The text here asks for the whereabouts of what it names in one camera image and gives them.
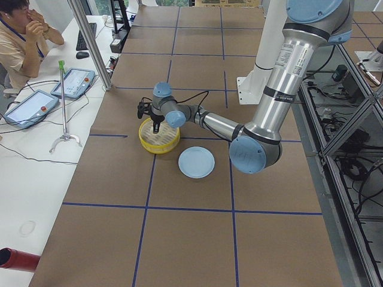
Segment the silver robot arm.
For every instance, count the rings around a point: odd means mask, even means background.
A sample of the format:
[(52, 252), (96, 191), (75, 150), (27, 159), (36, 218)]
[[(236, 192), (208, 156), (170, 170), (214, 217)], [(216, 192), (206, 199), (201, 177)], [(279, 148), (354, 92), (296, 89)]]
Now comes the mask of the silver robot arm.
[(203, 109), (182, 105), (168, 83), (157, 83), (153, 100), (138, 108), (147, 114), (154, 132), (162, 121), (172, 128), (191, 121), (231, 142), (229, 157), (243, 173), (258, 173), (275, 164), (282, 154), (279, 130), (306, 74), (314, 51), (349, 40), (354, 1), (287, 1), (287, 19), (281, 28), (284, 40), (253, 119), (239, 124)]

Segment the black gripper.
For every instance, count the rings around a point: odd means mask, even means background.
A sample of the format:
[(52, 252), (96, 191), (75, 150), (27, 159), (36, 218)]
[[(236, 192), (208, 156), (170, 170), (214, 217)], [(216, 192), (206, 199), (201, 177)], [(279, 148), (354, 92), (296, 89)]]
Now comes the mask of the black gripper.
[(151, 113), (150, 115), (152, 121), (153, 121), (153, 133), (158, 133), (160, 129), (160, 123), (164, 121), (164, 116), (157, 115), (155, 113)]

